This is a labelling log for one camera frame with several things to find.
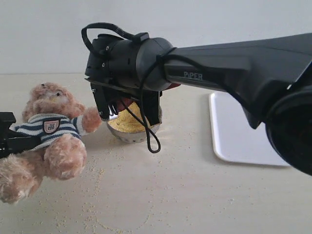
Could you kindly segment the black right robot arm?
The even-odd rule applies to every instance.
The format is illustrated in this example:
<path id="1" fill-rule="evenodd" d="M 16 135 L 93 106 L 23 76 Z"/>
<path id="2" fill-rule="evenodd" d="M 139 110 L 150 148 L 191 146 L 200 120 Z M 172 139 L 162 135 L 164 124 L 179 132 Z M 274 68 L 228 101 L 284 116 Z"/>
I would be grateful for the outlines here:
<path id="1" fill-rule="evenodd" d="M 177 48 L 147 33 L 100 34 L 82 39 L 90 55 L 85 70 L 100 117 L 110 120 L 117 101 L 129 98 L 157 123 L 160 93 L 172 84 L 230 94 L 249 125 L 264 123 L 279 156 L 312 173 L 311 33 L 197 47 Z"/>

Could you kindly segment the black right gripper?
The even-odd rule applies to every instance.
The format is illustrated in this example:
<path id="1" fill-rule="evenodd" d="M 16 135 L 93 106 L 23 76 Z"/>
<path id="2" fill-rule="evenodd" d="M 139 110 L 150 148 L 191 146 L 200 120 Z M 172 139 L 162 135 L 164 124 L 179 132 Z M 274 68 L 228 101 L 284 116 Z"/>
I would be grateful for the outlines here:
<path id="1" fill-rule="evenodd" d="M 148 89 L 146 85 L 140 89 L 140 84 L 135 84 L 134 87 L 126 87 L 111 78 L 98 81 L 88 77 L 85 80 L 90 82 L 97 110 L 103 121 L 109 121 L 110 118 L 110 109 L 106 98 L 140 98 L 141 95 L 153 97 L 155 95 L 161 96 L 163 91 Z"/>

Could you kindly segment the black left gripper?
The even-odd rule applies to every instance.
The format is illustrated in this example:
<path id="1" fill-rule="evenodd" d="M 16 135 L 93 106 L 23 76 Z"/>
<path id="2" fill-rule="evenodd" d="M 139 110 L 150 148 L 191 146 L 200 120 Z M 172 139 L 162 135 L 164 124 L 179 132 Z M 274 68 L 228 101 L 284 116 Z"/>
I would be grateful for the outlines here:
<path id="1" fill-rule="evenodd" d="M 10 153 L 21 153 L 32 150 L 41 144 L 38 136 L 28 136 L 24 133 L 10 130 L 16 122 L 13 112 L 0 113 L 0 157 L 7 157 Z"/>

